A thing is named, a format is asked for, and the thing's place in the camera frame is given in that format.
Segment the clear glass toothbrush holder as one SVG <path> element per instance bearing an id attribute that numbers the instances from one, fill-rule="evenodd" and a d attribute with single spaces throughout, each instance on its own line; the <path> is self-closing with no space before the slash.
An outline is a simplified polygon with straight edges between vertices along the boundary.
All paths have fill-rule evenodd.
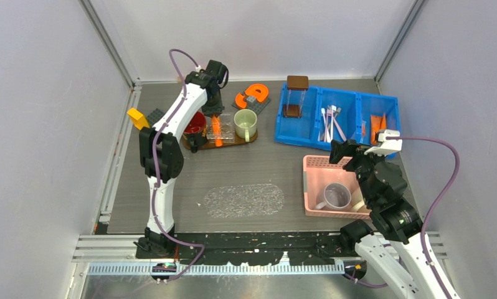
<path id="1" fill-rule="evenodd" d="M 206 118 L 208 140 L 214 140 L 214 134 L 212 132 L 212 127 L 211 127 L 211 118 Z M 222 141 L 232 143 L 234 140 L 234 134 L 235 134 L 233 114 L 231 114 L 231 113 L 221 114 L 221 115 L 219 115 L 219 119 L 220 119 L 221 128 L 222 128 Z"/>

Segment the light green mug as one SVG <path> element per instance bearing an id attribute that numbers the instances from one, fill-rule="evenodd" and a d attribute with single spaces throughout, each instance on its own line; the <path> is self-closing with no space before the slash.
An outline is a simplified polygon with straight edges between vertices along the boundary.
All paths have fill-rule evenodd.
<path id="1" fill-rule="evenodd" d="M 257 132 L 257 114 L 253 110 L 241 109 L 234 115 L 235 134 L 249 142 Z"/>

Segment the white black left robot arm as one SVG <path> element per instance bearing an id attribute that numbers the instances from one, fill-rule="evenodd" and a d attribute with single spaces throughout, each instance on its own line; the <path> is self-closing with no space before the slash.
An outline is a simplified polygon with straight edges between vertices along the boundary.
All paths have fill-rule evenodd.
<path id="1" fill-rule="evenodd" d="M 139 132 L 140 164 L 148 178 L 150 212 L 144 236 L 135 243 L 138 259 L 167 258 L 176 249 L 174 185 L 184 165 L 179 141 L 196 113 L 222 113 L 220 90 L 227 74 L 228 68 L 216 60 L 210 60 L 203 70 L 192 71 L 162 119 Z"/>

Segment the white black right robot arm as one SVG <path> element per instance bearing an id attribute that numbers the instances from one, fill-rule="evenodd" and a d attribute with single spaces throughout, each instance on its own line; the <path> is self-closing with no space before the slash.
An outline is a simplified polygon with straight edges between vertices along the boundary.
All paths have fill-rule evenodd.
<path id="1" fill-rule="evenodd" d="M 400 167 L 386 160 L 405 139 L 397 130 L 380 130 L 375 146 L 331 142 L 329 163 L 354 173 L 373 223 L 356 220 L 340 228 L 340 248 L 363 258 L 398 298 L 458 298 L 431 248 L 430 216 L 421 218 L 404 198 L 407 181 Z"/>

